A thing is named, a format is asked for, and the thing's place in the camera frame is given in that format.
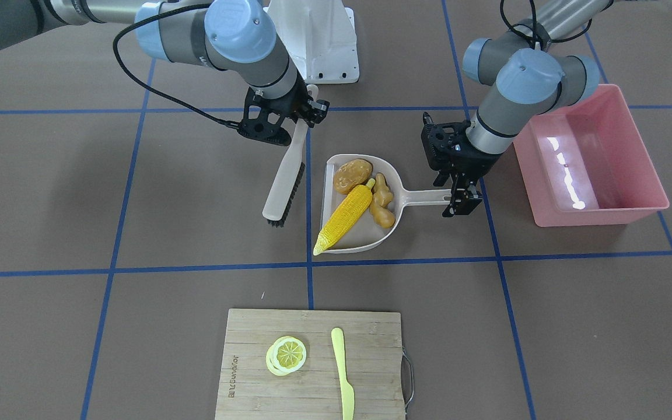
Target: pink plastic container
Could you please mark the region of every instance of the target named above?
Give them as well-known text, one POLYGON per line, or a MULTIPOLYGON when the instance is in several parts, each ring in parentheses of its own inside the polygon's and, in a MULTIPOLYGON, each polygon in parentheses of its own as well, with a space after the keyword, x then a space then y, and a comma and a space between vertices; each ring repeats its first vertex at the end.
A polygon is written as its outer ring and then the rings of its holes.
POLYGON ((538 226, 625 224, 669 207, 616 85, 533 117, 514 147, 538 226))

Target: brush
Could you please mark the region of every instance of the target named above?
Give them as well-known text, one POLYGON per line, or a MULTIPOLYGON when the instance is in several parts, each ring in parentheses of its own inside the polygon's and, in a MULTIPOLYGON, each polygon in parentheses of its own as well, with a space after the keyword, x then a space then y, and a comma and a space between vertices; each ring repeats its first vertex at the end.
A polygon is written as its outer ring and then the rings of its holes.
MULTIPOLYGON (((315 101, 318 98, 318 87, 308 85, 307 93, 315 101)), ((262 214, 274 227, 282 227, 289 215, 294 194, 297 192, 302 176, 305 174, 305 164, 302 162, 302 152, 305 148, 307 122, 300 118, 294 128, 292 143, 290 143, 282 163, 274 177, 269 197, 266 199, 262 214)))

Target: cutting board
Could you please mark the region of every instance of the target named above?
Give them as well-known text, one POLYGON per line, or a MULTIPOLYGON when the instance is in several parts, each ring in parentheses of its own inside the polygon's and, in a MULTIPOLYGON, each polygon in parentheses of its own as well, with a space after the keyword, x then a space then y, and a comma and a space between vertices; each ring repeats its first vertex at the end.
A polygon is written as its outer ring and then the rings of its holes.
POLYGON ((334 327, 344 330, 355 420, 404 420, 400 313, 277 309, 227 314, 216 420, 341 420, 334 327), (307 359, 298 372, 277 377, 265 355, 283 335, 302 340, 307 359))

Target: blue joint cap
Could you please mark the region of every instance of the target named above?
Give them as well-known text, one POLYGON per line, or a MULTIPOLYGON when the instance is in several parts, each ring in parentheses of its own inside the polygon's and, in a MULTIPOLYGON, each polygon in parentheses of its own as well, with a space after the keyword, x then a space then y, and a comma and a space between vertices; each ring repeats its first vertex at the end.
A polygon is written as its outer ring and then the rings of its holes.
POLYGON ((586 75, 586 79, 584 80, 584 92, 582 92, 582 96, 577 100, 577 103, 579 103, 595 93, 595 89, 598 88, 598 83, 600 83, 600 69, 598 68, 598 63, 586 55, 573 55, 573 57, 582 61, 584 74, 586 75))
MULTIPOLYGON (((134 23, 157 16, 160 14, 160 7, 162 3, 144 3, 139 11, 134 16, 134 23)), ((162 46, 162 37, 160 36, 160 21, 145 24, 136 29, 136 40, 139 41, 139 46, 142 47, 144 53, 152 58, 159 58, 160 60, 170 61, 165 54, 165 48, 162 46)))
POLYGON ((496 88, 514 103, 537 104, 557 92, 563 72, 557 59, 546 52, 523 48, 499 70, 496 88))
POLYGON ((470 43, 463 55, 463 72, 477 83, 481 83, 478 80, 478 61, 481 60, 481 50, 484 49, 484 45, 489 40, 491 38, 478 38, 478 40, 470 43))
POLYGON ((237 63, 261 61, 277 44, 277 28, 258 0, 216 0, 204 27, 218 53, 237 63))

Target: citrus slice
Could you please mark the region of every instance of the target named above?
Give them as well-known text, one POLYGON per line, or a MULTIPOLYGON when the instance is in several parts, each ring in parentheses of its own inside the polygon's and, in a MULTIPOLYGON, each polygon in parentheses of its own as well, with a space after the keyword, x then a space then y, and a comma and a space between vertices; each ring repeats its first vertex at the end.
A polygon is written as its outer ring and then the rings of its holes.
POLYGON ((266 367, 273 375, 284 376, 299 370, 305 364, 307 350, 294 337, 278 338, 266 352, 266 367))

